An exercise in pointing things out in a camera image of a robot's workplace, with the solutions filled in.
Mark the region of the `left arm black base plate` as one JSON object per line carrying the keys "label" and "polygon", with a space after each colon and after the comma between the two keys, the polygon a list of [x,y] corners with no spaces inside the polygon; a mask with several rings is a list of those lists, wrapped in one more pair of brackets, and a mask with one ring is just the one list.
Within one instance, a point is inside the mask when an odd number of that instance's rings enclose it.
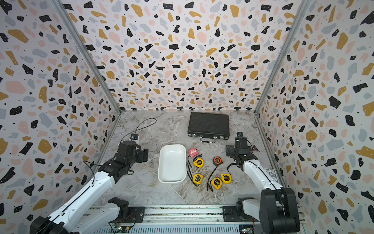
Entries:
{"label": "left arm black base plate", "polygon": [[120,208],[119,214],[112,222],[117,223],[142,223],[146,207],[125,207]]}

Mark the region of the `aluminium corner post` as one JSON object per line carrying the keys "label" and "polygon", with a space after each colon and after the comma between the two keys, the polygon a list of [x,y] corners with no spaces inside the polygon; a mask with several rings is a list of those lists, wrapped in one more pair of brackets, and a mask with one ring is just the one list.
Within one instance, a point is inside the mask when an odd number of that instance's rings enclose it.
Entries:
{"label": "aluminium corner post", "polygon": [[93,72],[95,78],[97,79],[98,83],[102,87],[102,90],[103,90],[104,94],[106,95],[106,97],[108,98],[112,108],[117,112],[117,114],[120,115],[121,114],[120,108],[117,106],[117,103],[116,103],[114,97],[112,96],[105,80],[103,79],[101,73],[97,69],[97,66],[95,65],[94,61],[92,60],[90,54],[88,53],[88,50],[87,50],[84,42],[81,40],[81,38],[78,34],[78,31],[75,28],[74,24],[72,23],[68,13],[66,12],[66,10],[63,6],[63,3],[61,1],[55,1],[55,0],[51,0],[50,2],[52,4],[53,8],[55,9],[56,13],[58,14],[58,16],[61,18],[65,28],[70,33],[70,35],[72,37],[72,40],[75,42],[78,50],[82,54],[82,56],[83,56],[84,60],[86,61],[88,67]]}
{"label": "aluminium corner post", "polygon": [[271,85],[272,83],[274,82],[275,78],[276,78],[276,75],[278,73],[278,70],[280,69],[281,65],[282,65],[282,62],[284,60],[284,58],[286,57],[286,54],[288,52],[288,50],[290,49],[291,47],[291,44],[293,42],[293,38],[303,20],[303,17],[310,5],[311,1],[310,0],[304,0],[301,2],[301,5],[297,11],[297,14],[295,16],[295,19],[294,19],[294,22],[290,28],[290,31],[286,37],[286,40],[280,50],[280,53],[279,53],[279,56],[277,58],[277,60],[275,61],[275,64],[274,64],[274,67],[270,73],[270,76],[269,76],[269,79],[264,87],[264,90],[261,94],[261,97],[259,99],[259,102],[255,108],[255,111],[254,113],[257,115],[258,113],[260,113],[260,110],[261,110],[261,106],[264,104],[265,100],[266,100],[266,97],[267,97],[267,93],[268,91],[270,90],[271,88]]}

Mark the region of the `yellow deli 3m tape measure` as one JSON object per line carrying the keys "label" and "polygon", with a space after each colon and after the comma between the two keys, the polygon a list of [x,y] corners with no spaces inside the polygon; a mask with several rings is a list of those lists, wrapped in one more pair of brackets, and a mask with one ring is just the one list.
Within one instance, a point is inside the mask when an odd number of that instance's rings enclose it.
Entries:
{"label": "yellow deli 3m tape measure", "polygon": [[194,166],[196,166],[197,168],[202,168],[203,167],[204,161],[202,159],[202,155],[197,155],[197,156],[194,156],[194,157],[188,156],[187,162],[188,162],[189,167],[191,168],[192,164],[190,162],[190,159],[192,159],[192,162],[193,162]]}

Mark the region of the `aluminium corner post left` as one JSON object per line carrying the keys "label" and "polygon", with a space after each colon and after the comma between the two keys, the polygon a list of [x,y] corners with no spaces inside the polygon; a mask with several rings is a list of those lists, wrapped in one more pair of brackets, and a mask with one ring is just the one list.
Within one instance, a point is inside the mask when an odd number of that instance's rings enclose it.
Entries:
{"label": "aluminium corner post left", "polygon": [[95,65],[94,61],[92,60],[90,54],[88,53],[88,50],[87,50],[84,42],[81,40],[81,38],[78,34],[78,31],[75,28],[74,24],[72,23],[68,13],[66,12],[66,10],[63,6],[63,3],[61,1],[55,1],[55,0],[51,0],[50,2],[52,4],[53,8],[55,9],[56,13],[58,14],[58,16],[61,18],[65,28],[70,33],[70,35],[72,37],[72,40],[75,42],[78,50],[82,54],[82,56],[83,56],[84,60],[86,61],[88,67],[93,72],[95,78],[97,79],[98,83],[102,87],[102,90],[103,90],[104,94],[106,95],[106,97],[108,98],[112,108],[117,112],[117,114],[120,115],[121,114],[120,108],[117,106],[117,103],[116,103],[114,97],[112,96],[105,80],[103,79],[101,73],[97,69],[97,66]]}

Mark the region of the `pink tape measure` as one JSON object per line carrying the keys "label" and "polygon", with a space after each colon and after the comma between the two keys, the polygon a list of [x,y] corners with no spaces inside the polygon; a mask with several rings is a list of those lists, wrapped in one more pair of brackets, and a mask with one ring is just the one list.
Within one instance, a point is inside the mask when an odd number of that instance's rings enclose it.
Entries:
{"label": "pink tape measure", "polygon": [[196,156],[198,156],[198,155],[199,155],[199,152],[198,152],[197,149],[195,149],[195,148],[191,148],[191,149],[189,149],[189,156],[190,156],[191,158],[196,157]]}

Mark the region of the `aluminium corner post right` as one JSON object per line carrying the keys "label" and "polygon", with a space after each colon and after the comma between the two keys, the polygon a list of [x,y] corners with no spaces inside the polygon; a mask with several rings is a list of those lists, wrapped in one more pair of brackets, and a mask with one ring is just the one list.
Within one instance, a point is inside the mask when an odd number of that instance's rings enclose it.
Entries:
{"label": "aluminium corner post right", "polygon": [[284,60],[284,58],[286,57],[286,54],[288,52],[288,50],[290,49],[291,47],[291,44],[293,42],[293,38],[303,20],[303,17],[310,5],[311,1],[310,0],[304,0],[301,2],[301,5],[297,11],[297,14],[295,16],[295,19],[294,19],[294,22],[290,28],[290,31],[286,37],[286,40],[280,50],[280,53],[279,53],[279,56],[277,58],[277,60],[275,61],[275,64],[274,64],[274,67],[270,73],[270,76],[269,76],[269,79],[264,87],[264,90],[261,94],[261,97],[259,99],[259,102],[255,108],[255,111],[254,113],[257,115],[258,113],[260,113],[260,110],[261,110],[261,106],[264,104],[265,100],[266,100],[266,97],[267,97],[267,93],[268,91],[270,90],[271,88],[271,85],[272,83],[274,82],[275,78],[276,78],[276,75],[278,73],[278,70],[280,69],[281,65],[282,65],[282,62]]}

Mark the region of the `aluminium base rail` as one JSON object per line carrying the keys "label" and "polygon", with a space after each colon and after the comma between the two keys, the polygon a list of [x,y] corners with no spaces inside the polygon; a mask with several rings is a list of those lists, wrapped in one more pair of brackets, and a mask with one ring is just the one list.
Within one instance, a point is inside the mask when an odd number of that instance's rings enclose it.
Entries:
{"label": "aluminium base rail", "polygon": [[[84,218],[103,206],[92,206]],[[262,234],[260,222],[224,222],[223,205],[144,205],[142,223],[105,224],[92,234]]]}

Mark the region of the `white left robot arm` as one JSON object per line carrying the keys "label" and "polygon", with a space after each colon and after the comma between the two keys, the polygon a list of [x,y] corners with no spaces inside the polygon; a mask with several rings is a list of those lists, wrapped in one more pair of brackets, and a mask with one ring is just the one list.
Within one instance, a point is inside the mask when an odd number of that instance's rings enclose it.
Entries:
{"label": "white left robot arm", "polygon": [[114,197],[95,213],[84,218],[88,209],[123,176],[133,174],[136,163],[148,161],[149,150],[142,149],[136,141],[121,142],[115,156],[102,164],[76,195],[48,217],[39,216],[31,226],[31,234],[92,234],[112,222],[141,222],[136,215],[141,208],[129,207],[126,200]]}

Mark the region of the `white plastic storage tray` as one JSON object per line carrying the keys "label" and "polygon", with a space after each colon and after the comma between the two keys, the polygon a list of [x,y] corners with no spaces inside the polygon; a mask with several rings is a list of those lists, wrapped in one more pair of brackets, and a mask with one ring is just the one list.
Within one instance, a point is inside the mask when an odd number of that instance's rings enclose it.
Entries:
{"label": "white plastic storage tray", "polygon": [[165,145],[160,150],[158,180],[163,184],[183,182],[187,177],[186,148],[182,144]]}

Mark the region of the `yellow 2m tape measure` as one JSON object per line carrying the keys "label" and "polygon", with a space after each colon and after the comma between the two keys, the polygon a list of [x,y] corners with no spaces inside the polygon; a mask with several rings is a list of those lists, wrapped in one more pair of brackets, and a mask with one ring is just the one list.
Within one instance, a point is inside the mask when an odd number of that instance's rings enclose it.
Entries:
{"label": "yellow 2m tape measure", "polygon": [[207,180],[206,190],[213,192],[213,188],[219,190],[222,187],[222,180],[218,177],[213,178],[213,175],[217,168],[214,168]]}

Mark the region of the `black orange tape measure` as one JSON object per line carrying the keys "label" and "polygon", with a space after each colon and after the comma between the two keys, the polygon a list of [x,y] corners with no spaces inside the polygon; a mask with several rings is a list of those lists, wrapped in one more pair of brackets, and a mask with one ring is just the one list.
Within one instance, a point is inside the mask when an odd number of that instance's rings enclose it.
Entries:
{"label": "black orange tape measure", "polygon": [[213,165],[218,167],[219,165],[221,165],[223,163],[222,159],[220,157],[214,157],[213,158]]}

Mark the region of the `black ribbed metal case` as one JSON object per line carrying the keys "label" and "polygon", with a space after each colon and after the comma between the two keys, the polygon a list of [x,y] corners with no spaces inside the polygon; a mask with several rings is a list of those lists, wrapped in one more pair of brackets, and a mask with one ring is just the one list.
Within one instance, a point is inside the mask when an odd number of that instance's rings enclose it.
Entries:
{"label": "black ribbed metal case", "polygon": [[229,115],[191,112],[188,137],[228,140],[230,137]]}

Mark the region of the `yellow front 3m tape measure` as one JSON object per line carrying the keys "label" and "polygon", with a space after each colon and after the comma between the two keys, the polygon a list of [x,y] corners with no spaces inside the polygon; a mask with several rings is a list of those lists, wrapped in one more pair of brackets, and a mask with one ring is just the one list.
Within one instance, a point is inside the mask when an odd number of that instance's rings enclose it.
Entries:
{"label": "yellow front 3m tape measure", "polygon": [[221,174],[221,180],[224,184],[230,184],[232,181],[231,174]]}

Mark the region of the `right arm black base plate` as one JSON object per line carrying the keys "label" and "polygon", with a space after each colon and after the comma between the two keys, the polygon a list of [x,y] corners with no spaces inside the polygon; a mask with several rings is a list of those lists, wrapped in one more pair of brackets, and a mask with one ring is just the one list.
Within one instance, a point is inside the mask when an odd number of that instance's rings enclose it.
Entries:
{"label": "right arm black base plate", "polygon": [[246,215],[243,210],[236,206],[223,206],[224,222],[252,222],[254,219],[250,215]]}

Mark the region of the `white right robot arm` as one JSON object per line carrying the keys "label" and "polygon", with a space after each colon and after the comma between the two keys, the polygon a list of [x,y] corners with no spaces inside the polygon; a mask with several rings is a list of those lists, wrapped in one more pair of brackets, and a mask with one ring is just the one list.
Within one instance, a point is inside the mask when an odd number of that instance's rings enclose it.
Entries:
{"label": "white right robot arm", "polygon": [[252,146],[242,132],[237,132],[234,145],[226,147],[226,156],[234,160],[261,192],[261,198],[239,199],[239,214],[260,222],[265,234],[295,234],[301,230],[295,192],[276,182],[253,154]]}

